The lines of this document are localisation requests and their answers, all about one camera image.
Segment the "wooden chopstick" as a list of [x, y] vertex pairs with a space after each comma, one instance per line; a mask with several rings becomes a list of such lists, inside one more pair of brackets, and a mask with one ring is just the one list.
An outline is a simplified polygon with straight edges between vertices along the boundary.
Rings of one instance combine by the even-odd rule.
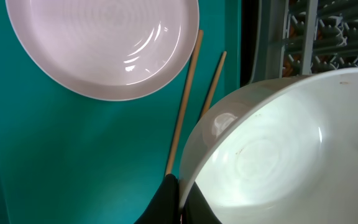
[[227, 52], [224, 51], [221, 55], [221, 58], [220, 58], [220, 61], [218, 63], [218, 66], [216, 68], [216, 72], [214, 74], [214, 77], [213, 77], [213, 80], [211, 82], [211, 86], [209, 88], [209, 91], [208, 91], [208, 94], [206, 96], [206, 99], [205, 99], [205, 102], [204, 102], [204, 105], [203, 105], [203, 108], [201, 110], [201, 114], [200, 114], [200, 117], [202, 117], [210, 108], [211, 106], [211, 102], [213, 100], [213, 96], [214, 96], [214, 93], [216, 91], [216, 87], [218, 85], [218, 81], [219, 81], [219, 78], [220, 78], [220, 75], [221, 75], [221, 72], [223, 70], [223, 66], [224, 66], [224, 63], [225, 63], [225, 59], [226, 59], [226, 55], [227, 55]]
[[172, 173], [173, 165], [175, 162], [175, 156], [177, 153], [178, 143], [179, 143], [180, 135], [181, 135], [181, 129], [183, 127], [183, 121], [185, 118], [188, 99], [190, 97], [190, 91], [191, 91], [191, 86], [192, 86], [194, 75], [195, 75], [198, 57], [200, 54], [200, 48], [201, 48], [201, 43], [203, 40], [203, 35], [204, 35], [203, 30], [199, 30], [197, 39], [195, 42], [195, 47], [193, 49], [193, 53], [190, 58], [190, 66], [188, 69], [185, 87], [184, 87], [182, 98], [181, 98], [180, 109], [178, 112], [177, 122], [176, 122], [175, 130], [173, 133], [173, 139], [172, 139], [172, 144], [170, 147], [170, 153], [169, 153], [169, 157], [168, 157], [168, 161], [167, 161], [167, 166], [165, 169], [165, 175]]

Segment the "white bowl with food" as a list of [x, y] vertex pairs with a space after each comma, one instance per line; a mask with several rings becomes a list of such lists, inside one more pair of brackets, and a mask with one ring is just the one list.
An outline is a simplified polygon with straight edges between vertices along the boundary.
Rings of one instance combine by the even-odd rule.
[[358, 223], [358, 68], [264, 80], [218, 101], [183, 150], [221, 223]]

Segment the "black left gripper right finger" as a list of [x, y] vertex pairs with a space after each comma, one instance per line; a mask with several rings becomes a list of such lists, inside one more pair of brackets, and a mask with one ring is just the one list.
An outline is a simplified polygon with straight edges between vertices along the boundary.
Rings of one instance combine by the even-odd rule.
[[186, 200], [181, 222], [183, 224], [221, 224], [196, 183], [193, 184]]

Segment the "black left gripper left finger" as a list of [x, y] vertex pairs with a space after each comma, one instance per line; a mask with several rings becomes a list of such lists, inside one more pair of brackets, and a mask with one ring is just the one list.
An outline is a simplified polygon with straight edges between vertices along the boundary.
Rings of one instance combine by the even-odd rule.
[[173, 174], [164, 177], [143, 214], [135, 224], [179, 224], [178, 180]]

